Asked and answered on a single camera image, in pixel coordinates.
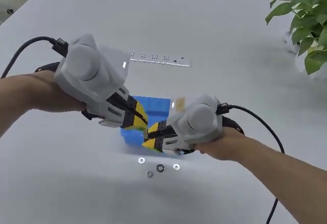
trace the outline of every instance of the black rubber o-ring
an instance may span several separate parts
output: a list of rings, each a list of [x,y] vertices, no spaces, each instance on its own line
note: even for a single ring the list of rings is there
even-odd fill
[[[155,169],[161,173],[165,170],[165,167],[162,164],[158,164],[157,167],[155,167]]]

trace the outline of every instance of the green plant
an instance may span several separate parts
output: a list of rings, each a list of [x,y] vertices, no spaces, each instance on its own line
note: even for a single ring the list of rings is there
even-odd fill
[[[273,0],[270,3],[270,8],[275,2]],[[291,0],[281,3],[266,17],[266,22],[269,24],[274,16],[290,12],[295,14],[290,27],[290,32],[294,32],[292,41],[300,46],[298,55],[308,51],[305,66],[309,75],[327,61],[327,0]]]

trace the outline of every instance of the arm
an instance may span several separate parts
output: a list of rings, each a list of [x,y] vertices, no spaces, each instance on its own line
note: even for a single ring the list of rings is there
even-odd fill
[[[31,109],[52,112],[85,109],[85,104],[59,88],[53,76],[53,72],[42,71],[0,80],[0,137]]]
[[[327,171],[277,152],[232,128],[224,137],[197,145],[220,160],[240,163],[271,191],[300,224],[327,223]]]

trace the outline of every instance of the metal washer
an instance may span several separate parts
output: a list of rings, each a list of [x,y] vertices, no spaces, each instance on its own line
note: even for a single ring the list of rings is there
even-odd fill
[[[178,171],[178,170],[180,169],[179,164],[174,164],[174,165],[173,165],[173,169],[174,169],[175,171]]]
[[[148,170],[148,171],[146,172],[146,176],[147,176],[147,178],[151,178],[151,177],[153,176],[153,172],[150,171],[150,170]]]
[[[143,163],[145,163],[145,158],[143,158],[143,157],[139,158],[139,159],[138,159],[138,163],[139,163],[139,164],[143,164]]]
[[[165,167],[163,164],[158,164],[157,167],[155,167],[155,169],[161,173],[165,170]]]

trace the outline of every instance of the white plant pot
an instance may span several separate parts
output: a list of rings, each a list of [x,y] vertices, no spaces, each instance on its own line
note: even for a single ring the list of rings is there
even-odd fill
[[[324,63],[319,70],[308,75],[306,66],[305,66],[305,58],[308,55],[308,51],[305,51],[301,56],[296,55],[295,57],[295,66],[301,72],[306,74],[310,79],[320,80],[327,82],[327,62]]]
[[[299,50],[299,46],[297,44],[293,45],[292,35],[293,35],[293,32],[289,32],[289,31],[285,32],[285,34],[283,36],[283,40],[285,42],[285,49],[289,52],[297,54],[298,50]]]
[[[283,35],[283,40],[285,42],[285,49],[289,52],[296,54],[294,63],[298,71],[306,74],[310,79],[327,82],[327,62],[324,63],[319,70],[308,75],[305,66],[305,58],[308,55],[308,51],[305,51],[301,56],[298,56],[299,46],[297,44],[293,45],[292,35],[293,32],[285,32],[285,34]]]

